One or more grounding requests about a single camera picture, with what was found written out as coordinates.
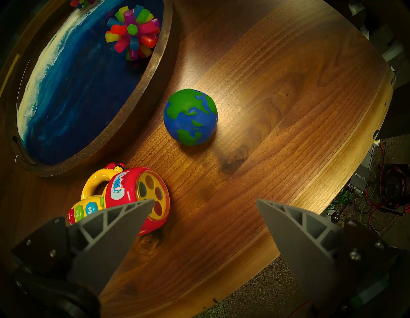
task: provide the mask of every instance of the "colorful spiky ball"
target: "colorful spiky ball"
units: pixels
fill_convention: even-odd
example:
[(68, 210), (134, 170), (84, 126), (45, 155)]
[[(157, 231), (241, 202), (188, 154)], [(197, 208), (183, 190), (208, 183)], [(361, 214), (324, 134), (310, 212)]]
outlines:
[(111, 30), (105, 34), (105, 40), (118, 41), (115, 51), (121, 53), (127, 49), (126, 59), (129, 61), (150, 56), (159, 38), (158, 19), (140, 5), (132, 10), (122, 7), (115, 16), (117, 20), (110, 18), (107, 23)]
[(70, 4), (77, 9), (87, 8), (88, 5), (93, 5), (97, 0), (72, 0)]

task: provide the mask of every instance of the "tp-link logo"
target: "tp-link logo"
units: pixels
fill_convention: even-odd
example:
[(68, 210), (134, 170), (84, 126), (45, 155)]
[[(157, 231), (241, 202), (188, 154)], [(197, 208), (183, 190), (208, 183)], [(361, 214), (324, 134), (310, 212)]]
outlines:
[(359, 175), (357, 172), (356, 172), (355, 176), (356, 176), (356, 177), (359, 177), (359, 178), (362, 178), (363, 180), (366, 180), (366, 178), (365, 178), (365, 177), (362, 177), (362, 176), (361, 176), (361, 175)]

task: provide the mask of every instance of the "red toy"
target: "red toy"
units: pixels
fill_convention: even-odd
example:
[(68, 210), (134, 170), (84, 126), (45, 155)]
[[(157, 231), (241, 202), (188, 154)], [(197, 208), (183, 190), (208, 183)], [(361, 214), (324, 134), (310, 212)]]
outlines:
[[(145, 220), (138, 235), (147, 234), (161, 227), (168, 218), (169, 193), (161, 177), (149, 168), (136, 167), (124, 170), (123, 163), (112, 162), (98, 170), (86, 182), (81, 201), (68, 212), (71, 224), (104, 208), (154, 199), (152, 212)], [(108, 181), (102, 195), (94, 195), (97, 186)]]

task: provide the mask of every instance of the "wooden table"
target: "wooden table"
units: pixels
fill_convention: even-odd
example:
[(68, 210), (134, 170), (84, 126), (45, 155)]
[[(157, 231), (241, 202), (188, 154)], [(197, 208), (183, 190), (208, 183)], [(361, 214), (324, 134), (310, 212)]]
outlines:
[[(39, 178), (16, 166), (0, 137), (8, 273), (9, 249), (66, 216), (92, 171), (111, 160), (150, 167), (167, 183), (168, 221), (135, 240), (100, 296), (103, 317), (189, 317), (247, 282), (279, 255), (256, 199), (322, 212), (364, 158), (393, 92), (381, 55), (321, 0), (175, 7), (172, 79), (143, 135), (127, 136), (122, 153), (80, 174)], [(196, 147), (177, 144), (162, 122), (166, 100), (187, 87), (210, 95), (219, 112), (214, 137)]]

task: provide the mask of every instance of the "wood grain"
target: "wood grain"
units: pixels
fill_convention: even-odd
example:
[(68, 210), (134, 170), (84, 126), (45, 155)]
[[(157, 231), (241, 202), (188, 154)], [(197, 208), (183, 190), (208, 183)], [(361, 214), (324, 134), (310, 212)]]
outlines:
[[(28, 155), (18, 137), (16, 105), (19, 105), (23, 98), (22, 92), (41, 52), (73, 10), (66, 0), (47, 3), (23, 32), (10, 54), (14, 57), (21, 52), (22, 56), (12, 71), (13, 79), (8, 89), (6, 133), (16, 162), (26, 171), (39, 176), (79, 171), (85, 165), (99, 161), (110, 152), (126, 145), (125, 135), (140, 133), (167, 87), (178, 53), (178, 30), (173, 2), (164, 0), (164, 18), (158, 43), (141, 80), (118, 114), (89, 145), (69, 159), (52, 166), (38, 163)], [(6, 71), (13, 66), (9, 57), (0, 72), (0, 78), (5, 76), (7, 80)]]
[[(177, 0), (175, 11), (178, 59), (160, 107), (112, 157), (161, 175), (171, 210), (100, 295), (103, 317), (190, 317), (252, 278), (279, 255), (256, 199), (323, 211), (367, 153), (393, 92), (380, 54), (320, 0)], [(162, 123), (166, 100), (187, 87), (219, 112), (214, 137), (196, 147)], [(4, 246), (65, 215), (102, 165), (42, 179), (12, 164), (1, 210), (18, 216)]]

